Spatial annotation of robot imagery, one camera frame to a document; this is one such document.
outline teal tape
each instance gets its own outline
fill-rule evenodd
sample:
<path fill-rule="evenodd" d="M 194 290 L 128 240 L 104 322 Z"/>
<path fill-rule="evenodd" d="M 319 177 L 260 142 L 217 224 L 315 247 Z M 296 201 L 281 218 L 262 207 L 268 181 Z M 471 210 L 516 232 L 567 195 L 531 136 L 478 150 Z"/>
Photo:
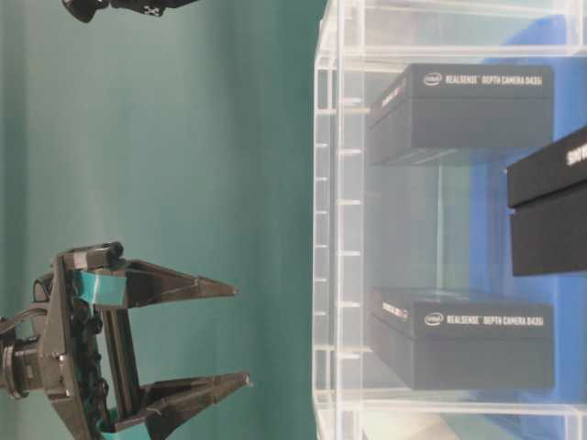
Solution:
<path fill-rule="evenodd" d="M 144 424 L 137 424 L 119 433 L 102 433 L 104 440 L 150 440 L 149 431 Z"/>
<path fill-rule="evenodd" d="M 80 298 L 90 304 L 121 306 L 125 299 L 126 277 L 81 272 Z"/>

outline product box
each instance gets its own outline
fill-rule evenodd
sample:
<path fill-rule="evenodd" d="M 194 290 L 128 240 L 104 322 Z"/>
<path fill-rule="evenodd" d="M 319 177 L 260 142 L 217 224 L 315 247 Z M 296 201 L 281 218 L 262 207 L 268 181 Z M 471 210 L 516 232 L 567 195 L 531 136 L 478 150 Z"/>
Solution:
<path fill-rule="evenodd" d="M 552 388 L 551 307 L 374 289 L 367 342 L 413 390 Z"/>
<path fill-rule="evenodd" d="M 370 164 L 468 164 L 552 140 L 546 66 L 412 64 L 371 106 Z"/>
<path fill-rule="evenodd" d="M 587 127 L 507 169 L 514 275 L 587 270 Z"/>

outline teal wall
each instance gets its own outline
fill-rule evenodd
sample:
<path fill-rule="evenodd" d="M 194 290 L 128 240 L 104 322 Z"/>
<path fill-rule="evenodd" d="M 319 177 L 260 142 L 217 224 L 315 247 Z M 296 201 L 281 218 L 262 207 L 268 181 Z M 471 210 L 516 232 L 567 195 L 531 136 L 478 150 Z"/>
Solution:
<path fill-rule="evenodd" d="M 310 439 L 312 60 L 324 1 L 202 0 L 163 19 L 59 0 L 0 8 L 0 311 L 56 251 L 127 255 L 239 286 L 131 315 L 140 379 L 247 369 L 173 439 Z M 68 438 L 41 395 L 0 438 Z"/>

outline black object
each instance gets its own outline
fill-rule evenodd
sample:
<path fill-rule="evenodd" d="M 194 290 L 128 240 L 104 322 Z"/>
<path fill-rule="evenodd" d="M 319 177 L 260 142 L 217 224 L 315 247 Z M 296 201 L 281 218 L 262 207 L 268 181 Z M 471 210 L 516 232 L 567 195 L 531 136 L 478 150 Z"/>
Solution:
<path fill-rule="evenodd" d="M 101 432 L 124 432 L 139 425 L 151 439 L 163 440 L 249 381 L 247 373 L 235 373 L 139 385 L 129 308 L 233 296 L 236 289 L 125 260 L 122 252 L 115 242 L 60 253 L 51 262 L 53 272 L 35 282 L 30 309 L 0 321 L 0 388 L 14 399 L 43 390 L 76 440 L 99 440 Z M 108 287 L 109 282 L 120 289 Z M 34 336 L 17 339 L 16 325 L 28 319 Z M 102 328 L 116 418 L 106 408 L 108 385 L 100 371 L 96 335 Z"/>
<path fill-rule="evenodd" d="M 375 289 L 367 340 L 413 390 L 553 386 L 552 309 L 449 291 Z"/>
<path fill-rule="evenodd" d="M 168 7 L 181 7 L 197 0 L 61 0 L 65 8 L 80 21 L 89 23 L 95 13 L 108 6 L 129 9 L 146 16 L 161 17 Z"/>
<path fill-rule="evenodd" d="M 371 106 L 370 164 L 462 165 L 552 140 L 544 66 L 412 64 Z"/>
<path fill-rule="evenodd" d="M 587 127 L 507 169 L 514 275 L 587 270 Z"/>

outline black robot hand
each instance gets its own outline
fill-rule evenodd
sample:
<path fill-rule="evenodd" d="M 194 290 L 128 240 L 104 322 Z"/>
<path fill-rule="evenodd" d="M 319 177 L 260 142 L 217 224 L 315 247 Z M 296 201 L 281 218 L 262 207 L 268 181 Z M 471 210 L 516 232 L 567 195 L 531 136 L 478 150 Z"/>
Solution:
<path fill-rule="evenodd" d="M 61 0 L 78 20 L 89 23 L 98 9 L 108 6 L 129 9 L 146 16 L 161 17 L 168 7 L 186 6 L 197 0 Z"/>

